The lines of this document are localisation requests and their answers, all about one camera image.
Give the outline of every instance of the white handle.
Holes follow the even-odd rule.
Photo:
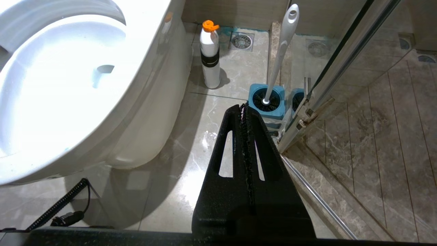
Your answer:
[[[270,95],[272,93],[274,83],[276,81],[279,69],[281,68],[282,61],[284,60],[285,52],[291,43],[296,28],[299,22],[299,7],[297,4],[291,5],[291,7],[285,13],[284,19],[281,25],[281,35],[279,36],[279,46],[276,54],[276,60],[274,62],[273,70],[271,71],[271,76],[267,88],[266,96],[263,100],[264,104],[270,103]]]

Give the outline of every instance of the white bottle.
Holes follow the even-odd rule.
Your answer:
[[[214,25],[212,21],[205,21],[202,26],[200,52],[203,76],[205,85],[210,89],[214,89],[220,85],[219,35],[216,31],[220,26]]]

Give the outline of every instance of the drain cover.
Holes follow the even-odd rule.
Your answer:
[[[418,59],[419,59],[419,61],[421,61],[421,62],[436,63],[436,61],[435,61],[434,59],[432,59],[432,58],[429,57],[429,56],[425,56],[425,55],[419,56]]]
[[[399,43],[401,44],[401,49],[409,49],[409,43],[405,39],[399,39]]]
[[[238,49],[247,49],[252,44],[252,40],[247,35],[237,35],[232,39],[232,44]]]
[[[328,47],[321,42],[313,42],[308,45],[308,52],[315,57],[322,57],[328,53]]]

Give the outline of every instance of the toilet brush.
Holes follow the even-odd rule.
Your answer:
[[[281,86],[275,86],[274,84],[284,60],[285,52],[295,34],[298,21],[299,7],[297,4],[293,4],[285,13],[282,21],[276,60],[268,85],[253,84],[250,86],[249,106],[256,109],[262,117],[279,120],[284,117],[285,90]]]

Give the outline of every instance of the beige wall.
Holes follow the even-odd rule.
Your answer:
[[[287,6],[288,0],[186,0],[182,21],[269,30],[282,22]]]
[[[292,0],[300,10],[299,34],[340,39],[365,0]]]
[[[408,0],[416,49],[437,51],[437,1]]]

